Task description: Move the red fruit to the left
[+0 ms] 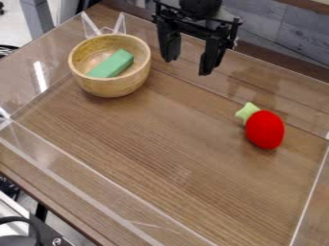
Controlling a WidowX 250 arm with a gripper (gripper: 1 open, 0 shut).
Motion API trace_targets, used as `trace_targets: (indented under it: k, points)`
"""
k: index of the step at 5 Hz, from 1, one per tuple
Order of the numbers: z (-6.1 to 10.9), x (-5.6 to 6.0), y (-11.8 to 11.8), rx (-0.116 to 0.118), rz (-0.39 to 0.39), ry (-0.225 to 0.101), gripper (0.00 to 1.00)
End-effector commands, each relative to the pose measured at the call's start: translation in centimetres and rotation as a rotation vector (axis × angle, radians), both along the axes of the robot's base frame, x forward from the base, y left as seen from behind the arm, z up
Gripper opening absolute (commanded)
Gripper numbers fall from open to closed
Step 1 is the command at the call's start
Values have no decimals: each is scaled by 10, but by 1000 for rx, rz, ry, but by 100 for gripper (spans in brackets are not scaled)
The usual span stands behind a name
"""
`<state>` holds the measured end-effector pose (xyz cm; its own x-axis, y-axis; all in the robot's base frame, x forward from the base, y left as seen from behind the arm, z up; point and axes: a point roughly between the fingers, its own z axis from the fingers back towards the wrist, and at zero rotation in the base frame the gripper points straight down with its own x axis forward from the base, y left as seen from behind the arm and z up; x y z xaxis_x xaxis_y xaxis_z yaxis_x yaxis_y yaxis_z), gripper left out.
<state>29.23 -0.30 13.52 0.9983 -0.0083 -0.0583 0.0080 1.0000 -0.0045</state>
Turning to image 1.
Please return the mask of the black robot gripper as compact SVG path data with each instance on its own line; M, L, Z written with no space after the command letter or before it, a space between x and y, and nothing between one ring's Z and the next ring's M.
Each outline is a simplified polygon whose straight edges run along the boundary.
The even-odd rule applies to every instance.
M243 20L225 10L222 0L152 0L155 11L160 55L164 62L175 61L180 54L180 32L205 38L215 31L235 46L235 39ZM205 53L201 56L199 75L207 76L219 66L226 51L226 40L210 36L206 39Z

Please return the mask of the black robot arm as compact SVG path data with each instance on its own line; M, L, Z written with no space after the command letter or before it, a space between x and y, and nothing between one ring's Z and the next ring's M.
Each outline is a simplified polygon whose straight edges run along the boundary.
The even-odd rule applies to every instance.
M160 55L164 62L180 55L180 35L206 42L201 55L199 72L207 76L222 62L227 49L237 46L238 29L243 20L222 7L222 0L152 0Z

